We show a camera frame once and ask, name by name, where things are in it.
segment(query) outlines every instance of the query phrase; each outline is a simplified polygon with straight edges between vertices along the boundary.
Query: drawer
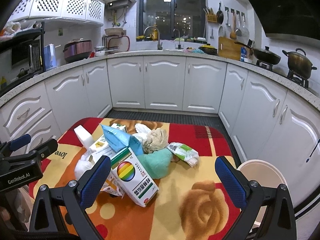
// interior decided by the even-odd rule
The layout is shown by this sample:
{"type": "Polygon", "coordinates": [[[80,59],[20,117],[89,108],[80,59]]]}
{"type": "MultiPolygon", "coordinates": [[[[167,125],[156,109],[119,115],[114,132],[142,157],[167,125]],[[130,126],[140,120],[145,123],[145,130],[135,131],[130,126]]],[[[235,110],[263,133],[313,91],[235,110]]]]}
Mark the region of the drawer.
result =
{"type": "Polygon", "coordinates": [[[38,120],[25,132],[21,131],[20,133],[18,133],[14,139],[27,133],[31,136],[31,142],[25,147],[20,148],[18,151],[13,152],[11,156],[28,153],[47,140],[51,138],[57,140],[61,136],[61,132],[53,116],[52,110],[45,114],[40,120],[38,120]]]}
{"type": "Polygon", "coordinates": [[[44,82],[20,93],[1,108],[1,140],[12,140],[51,110],[44,82]]]}

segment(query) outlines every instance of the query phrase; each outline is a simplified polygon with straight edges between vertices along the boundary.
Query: light blue packet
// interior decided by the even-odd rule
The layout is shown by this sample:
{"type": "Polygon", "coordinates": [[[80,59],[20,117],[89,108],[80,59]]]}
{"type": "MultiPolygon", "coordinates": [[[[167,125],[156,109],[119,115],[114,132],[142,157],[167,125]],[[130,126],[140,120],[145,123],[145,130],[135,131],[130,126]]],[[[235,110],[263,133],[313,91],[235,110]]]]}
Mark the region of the light blue packet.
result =
{"type": "Polygon", "coordinates": [[[134,136],[107,125],[101,127],[106,141],[116,153],[130,147],[136,156],[143,154],[142,145],[134,136]]]}

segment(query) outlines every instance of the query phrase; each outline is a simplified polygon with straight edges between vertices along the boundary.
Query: metal screw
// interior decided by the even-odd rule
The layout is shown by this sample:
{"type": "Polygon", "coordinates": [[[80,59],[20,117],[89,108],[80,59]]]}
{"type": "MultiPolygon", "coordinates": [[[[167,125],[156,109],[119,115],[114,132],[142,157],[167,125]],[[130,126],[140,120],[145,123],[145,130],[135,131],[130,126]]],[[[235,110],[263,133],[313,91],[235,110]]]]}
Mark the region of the metal screw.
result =
{"type": "Polygon", "coordinates": [[[283,189],[283,190],[287,190],[288,189],[288,187],[285,184],[281,184],[280,188],[283,189]]]}
{"type": "Polygon", "coordinates": [[[40,191],[44,191],[46,188],[47,188],[47,185],[41,185],[39,189],[40,191]]]}
{"type": "Polygon", "coordinates": [[[77,181],[76,180],[72,180],[72,181],[69,181],[68,186],[69,187],[74,187],[76,184],[77,184],[77,181]]]}
{"type": "Polygon", "coordinates": [[[252,187],[257,187],[257,186],[259,185],[259,183],[258,183],[257,181],[255,181],[255,180],[251,180],[251,181],[250,181],[250,185],[251,185],[252,187]]]}

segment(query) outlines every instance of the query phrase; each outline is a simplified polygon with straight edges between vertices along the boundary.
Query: window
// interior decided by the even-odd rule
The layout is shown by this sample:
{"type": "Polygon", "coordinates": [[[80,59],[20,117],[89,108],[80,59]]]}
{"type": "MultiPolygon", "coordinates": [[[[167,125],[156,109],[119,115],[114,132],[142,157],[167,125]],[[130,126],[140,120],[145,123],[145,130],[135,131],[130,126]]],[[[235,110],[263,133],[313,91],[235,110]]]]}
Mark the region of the window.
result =
{"type": "Polygon", "coordinates": [[[181,37],[203,37],[204,7],[205,0],[140,0],[139,35],[148,26],[156,26],[162,40],[177,38],[174,29],[181,37]]]}

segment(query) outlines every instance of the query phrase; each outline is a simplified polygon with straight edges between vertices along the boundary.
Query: range hood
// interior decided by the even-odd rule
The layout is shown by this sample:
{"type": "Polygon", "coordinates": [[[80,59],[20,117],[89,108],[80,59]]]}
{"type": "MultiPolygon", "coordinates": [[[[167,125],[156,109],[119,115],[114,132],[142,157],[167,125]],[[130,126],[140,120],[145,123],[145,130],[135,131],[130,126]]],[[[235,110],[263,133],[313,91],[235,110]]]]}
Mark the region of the range hood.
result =
{"type": "Polygon", "coordinates": [[[249,0],[266,36],[320,48],[320,0],[249,0]]]}

